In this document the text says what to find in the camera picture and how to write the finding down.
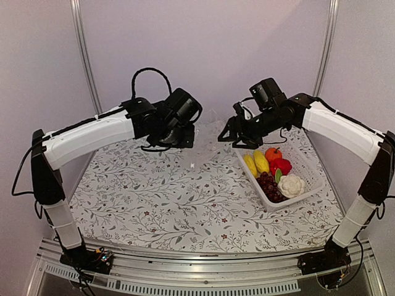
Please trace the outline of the orange toy pumpkin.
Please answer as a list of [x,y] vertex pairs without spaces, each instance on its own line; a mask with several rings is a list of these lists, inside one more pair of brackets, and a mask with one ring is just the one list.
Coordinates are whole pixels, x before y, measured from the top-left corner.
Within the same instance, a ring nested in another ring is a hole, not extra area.
[[279,147],[271,147],[265,151],[265,158],[272,163],[276,159],[283,158],[283,155]]

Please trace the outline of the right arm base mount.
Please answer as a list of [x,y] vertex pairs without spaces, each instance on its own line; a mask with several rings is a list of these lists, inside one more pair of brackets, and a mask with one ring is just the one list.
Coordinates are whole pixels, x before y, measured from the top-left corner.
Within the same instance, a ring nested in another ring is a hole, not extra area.
[[309,252],[297,260],[303,275],[318,274],[317,281],[325,289],[337,289],[351,271],[348,248],[329,248],[320,252]]

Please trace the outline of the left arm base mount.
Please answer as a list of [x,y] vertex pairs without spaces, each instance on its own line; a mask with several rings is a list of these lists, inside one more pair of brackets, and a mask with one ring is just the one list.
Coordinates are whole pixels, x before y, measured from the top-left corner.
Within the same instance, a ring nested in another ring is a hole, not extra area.
[[92,271],[100,274],[110,274],[114,253],[104,247],[88,250],[86,245],[73,249],[62,248],[60,263],[76,269]]

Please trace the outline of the clear zip top bag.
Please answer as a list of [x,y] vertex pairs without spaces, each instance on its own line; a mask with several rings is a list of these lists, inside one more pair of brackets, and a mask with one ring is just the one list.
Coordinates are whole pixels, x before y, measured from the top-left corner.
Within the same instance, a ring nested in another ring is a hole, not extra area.
[[187,169],[197,170],[222,148],[217,137],[223,126],[224,122],[215,110],[210,109],[201,115],[195,126],[193,147],[185,150]]

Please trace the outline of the red toy bell pepper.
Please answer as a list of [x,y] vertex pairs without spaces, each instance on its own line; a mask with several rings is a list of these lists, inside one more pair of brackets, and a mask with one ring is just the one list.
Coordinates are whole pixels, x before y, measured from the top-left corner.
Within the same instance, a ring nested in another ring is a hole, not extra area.
[[283,176],[287,175],[293,166],[291,162],[284,158],[276,158],[270,163],[270,172],[273,176],[276,175],[277,169],[279,169]]

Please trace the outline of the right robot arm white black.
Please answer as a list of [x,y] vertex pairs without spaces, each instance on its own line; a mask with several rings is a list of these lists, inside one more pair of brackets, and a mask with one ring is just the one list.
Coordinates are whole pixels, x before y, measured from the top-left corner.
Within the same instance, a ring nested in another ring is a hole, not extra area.
[[227,121],[218,141],[231,142],[234,148],[256,149],[271,132],[294,126],[332,140],[369,166],[356,198],[324,249],[301,255],[297,266],[303,274],[312,274],[350,264],[348,245],[388,198],[394,176],[394,134],[371,129],[304,93],[290,98],[279,94],[258,103],[261,113],[252,119],[246,119],[235,104],[236,115]]

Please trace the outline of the dark red toy grapes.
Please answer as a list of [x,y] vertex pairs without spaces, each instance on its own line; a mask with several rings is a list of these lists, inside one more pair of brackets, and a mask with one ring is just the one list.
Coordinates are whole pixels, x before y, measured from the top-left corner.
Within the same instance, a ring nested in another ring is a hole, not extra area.
[[287,198],[278,190],[277,183],[272,175],[263,172],[256,180],[269,201],[277,204],[287,200]]

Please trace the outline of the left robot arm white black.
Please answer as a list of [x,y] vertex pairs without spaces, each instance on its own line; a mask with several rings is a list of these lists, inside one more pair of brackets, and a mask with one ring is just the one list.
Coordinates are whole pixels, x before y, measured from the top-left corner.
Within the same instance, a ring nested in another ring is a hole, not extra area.
[[130,139],[146,138],[149,145],[144,150],[155,146],[163,150],[191,148],[194,123],[201,112],[201,105],[189,95],[171,95],[154,104],[140,97],[53,133],[34,132],[31,153],[33,195],[58,235],[69,264],[85,268],[101,258],[86,248],[66,201],[60,168],[94,150]]

